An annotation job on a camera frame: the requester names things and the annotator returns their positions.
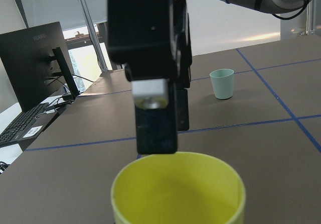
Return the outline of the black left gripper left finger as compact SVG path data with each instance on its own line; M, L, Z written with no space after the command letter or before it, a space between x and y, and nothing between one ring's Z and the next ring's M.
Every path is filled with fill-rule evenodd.
M173 154L178 149L176 88L165 78L137 79L125 66L135 107L136 147L141 155Z

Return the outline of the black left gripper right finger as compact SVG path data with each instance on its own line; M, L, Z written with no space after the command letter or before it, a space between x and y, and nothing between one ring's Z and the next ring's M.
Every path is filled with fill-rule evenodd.
M191 83L192 50L186 0L177 0L175 2L175 13L177 14L175 22L178 34L177 50L181 54L180 73L176 81L178 130L187 131L190 126L187 89Z

